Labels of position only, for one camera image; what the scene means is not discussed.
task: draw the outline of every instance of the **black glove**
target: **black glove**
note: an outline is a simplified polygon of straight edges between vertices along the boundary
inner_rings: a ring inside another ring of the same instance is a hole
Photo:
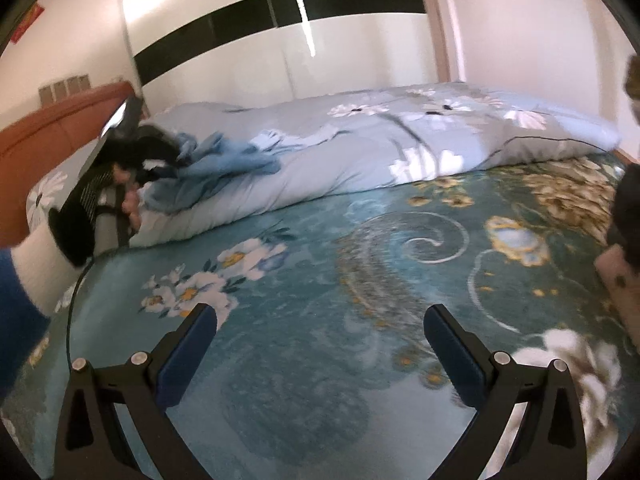
[[[115,186],[112,164],[91,168],[80,178],[62,208],[49,211],[49,228],[54,240],[76,267],[84,265],[94,255],[98,200],[102,191],[111,186]],[[117,187],[124,194],[124,186]],[[113,213],[124,215],[122,211]]]

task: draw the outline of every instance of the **forearm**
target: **forearm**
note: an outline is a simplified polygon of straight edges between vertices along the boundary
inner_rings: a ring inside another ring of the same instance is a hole
[[[16,248],[0,251],[0,402],[80,271],[62,255],[46,222]]]

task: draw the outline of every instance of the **floral blanket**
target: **floral blanket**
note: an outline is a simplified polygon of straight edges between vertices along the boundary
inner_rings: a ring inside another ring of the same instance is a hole
[[[213,478],[423,479],[474,416],[422,334],[425,309],[443,303],[491,350],[569,364],[595,479],[640,415],[640,359],[593,268],[621,173],[612,156],[497,168],[118,254],[81,289],[72,357],[119,364],[209,303],[220,331],[168,415]],[[43,476],[68,377],[64,325],[54,319],[2,411]]]

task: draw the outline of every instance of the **blue sleeve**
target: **blue sleeve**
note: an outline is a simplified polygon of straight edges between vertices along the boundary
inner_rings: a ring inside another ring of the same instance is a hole
[[[31,303],[20,284],[11,251],[0,250],[0,403],[48,326],[49,318]]]

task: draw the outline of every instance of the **orange headboard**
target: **orange headboard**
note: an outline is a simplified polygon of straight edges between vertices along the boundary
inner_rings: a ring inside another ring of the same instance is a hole
[[[87,90],[49,105],[0,131],[0,247],[29,234],[27,194],[49,171],[100,134],[134,93],[129,82]]]

